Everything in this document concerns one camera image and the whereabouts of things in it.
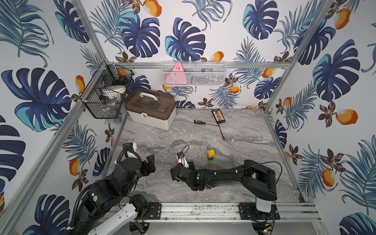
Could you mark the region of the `lime green long lego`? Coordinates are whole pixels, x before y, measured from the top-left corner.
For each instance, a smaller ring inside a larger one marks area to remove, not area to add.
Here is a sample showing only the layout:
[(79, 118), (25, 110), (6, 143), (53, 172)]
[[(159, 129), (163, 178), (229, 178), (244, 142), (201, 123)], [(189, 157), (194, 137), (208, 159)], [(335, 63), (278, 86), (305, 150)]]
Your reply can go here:
[(205, 158), (205, 162), (214, 162), (215, 161), (215, 157), (213, 157), (213, 158), (209, 158), (209, 157), (206, 157)]

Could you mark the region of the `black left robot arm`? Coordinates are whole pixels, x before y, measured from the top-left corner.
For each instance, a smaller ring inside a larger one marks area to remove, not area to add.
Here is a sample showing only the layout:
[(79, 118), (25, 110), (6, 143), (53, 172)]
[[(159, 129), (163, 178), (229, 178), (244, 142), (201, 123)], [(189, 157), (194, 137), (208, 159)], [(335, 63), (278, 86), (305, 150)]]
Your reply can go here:
[(87, 235), (94, 225), (136, 188), (138, 180), (156, 171), (155, 156), (142, 160), (133, 143), (126, 143), (113, 172), (82, 190), (77, 197), (64, 235)]

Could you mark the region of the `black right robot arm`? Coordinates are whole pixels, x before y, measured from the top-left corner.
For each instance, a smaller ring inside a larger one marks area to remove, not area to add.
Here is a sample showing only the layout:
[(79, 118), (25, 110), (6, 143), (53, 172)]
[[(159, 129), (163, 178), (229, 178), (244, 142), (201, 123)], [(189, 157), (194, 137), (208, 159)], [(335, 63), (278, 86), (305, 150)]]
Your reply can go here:
[(214, 187), (241, 184), (256, 197), (256, 210), (264, 213), (272, 211), (272, 202), (277, 200), (276, 172), (253, 160), (245, 160), (244, 164), (228, 169), (198, 169), (193, 162), (186, 168), (176, 165), (170, 169), (173, 181), (184, 182), (193, 191), (203, 191)]

